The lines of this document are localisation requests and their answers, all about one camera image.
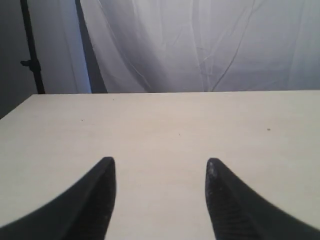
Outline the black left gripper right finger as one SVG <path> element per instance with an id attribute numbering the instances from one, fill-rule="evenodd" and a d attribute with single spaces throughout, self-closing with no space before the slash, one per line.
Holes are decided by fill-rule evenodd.
<path id="1" fill-rule="evenodd" d="M 320 231 L 282 211 L 220 159 L 206 165 L 205 200 L 217 240 L 318 240 Z"/>

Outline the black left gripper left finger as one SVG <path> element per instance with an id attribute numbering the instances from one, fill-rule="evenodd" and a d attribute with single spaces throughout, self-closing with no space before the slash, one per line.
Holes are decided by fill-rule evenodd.
<path id="1" fill-rule="evenodd" d="M 117 192 L 116 165 L 102 158 L 58 197 L 0 228 L 2 240 L 103 240 Z"/>

